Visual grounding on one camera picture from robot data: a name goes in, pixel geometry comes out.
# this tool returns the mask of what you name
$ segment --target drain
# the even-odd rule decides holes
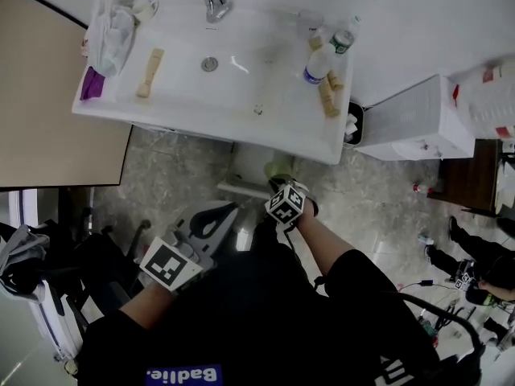
[[[212,72],[218,67],[218,60],[214,57],[206,57],[200,65],[205,72]]]

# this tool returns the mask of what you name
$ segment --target sleeve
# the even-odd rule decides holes
[[[372,306],[359,318],[380,355],[400,359],[413,375],[439,362],[431,338],[404,301],[381,296],[381,292],[397,292],[395,285],[359,250],[338,258],[329,270],[325,290],[337,309],[347,314],[350,307],[363,302]]]
[[[120,310],[93,322],[84,336],[77,363],[80,386],[120,380],[116,368],[131,362],[146,346],[148,332]]]

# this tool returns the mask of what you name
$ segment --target floor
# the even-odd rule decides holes
[[[152,223],[152,229],[144,237],[149,244],[196,200],[231,199],[247,206],[262,204],[261,200],[216,188],[225,176],[230,150],[231,144],[227,142],[134,127],[121,185],[95,190],[96,228],[112,224],[113,238],[121,247],[128,248],[141,220]],[[438,161],[382,162],[344,150],[337,166],[302,160],[298,179],[315,193],[320,206],[319,219],[365,252],[399,288],[422,279],[435,279],[435,283],[445,285],[445,273],[431,267],[423,255],[422,245],[417,242],[420,232],[427,233],[439,248],[456,258],[466,254],[447,238],[450,215],[456,216],[459,224],[472,234],[505,244],[514,242],[506,241],[506,236],[490,219],[412,192],[414,182],[434,184],[438,168]],[[319,271],[302,238],[295,233],[294,245],[313,280]],[[453,298],[461,299],[459,291],[441,287],[415,285],[406,292],[443,307]],[[468,341],[464,337],[459,340],[456,329],[448,336],[464,344],[463,352],[468,349]],[[458,352],[454,343],[446,345]],[[447,349],[441,353],[450,354]]]

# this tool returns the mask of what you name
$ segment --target purple cloth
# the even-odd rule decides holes
[[[80,99],[88,100],[92,97],[100,97],[104,88],[104,80],[105,77],[103,75],[95,72],[93,68],[89,68],[82,83]]]

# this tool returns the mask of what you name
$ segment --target sink basin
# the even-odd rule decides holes
[[[338,63],[344,82],[327,119],[318,89],[303,79],[310,55],[296,33],[295,15],[235,4],[209,24],[201,2],[160,0],[159,11],[135,32],[119,76],[102,96],[80,101],[74,113],[131,121],[179,132],[246,142],[328,164],[340,160],[350,86],[352,49]],[[326,27],[330,35],[334,29]],[[135,95],[154,48],[164,50],[151,94]],[[214,58],[206,72],[203,60]]]

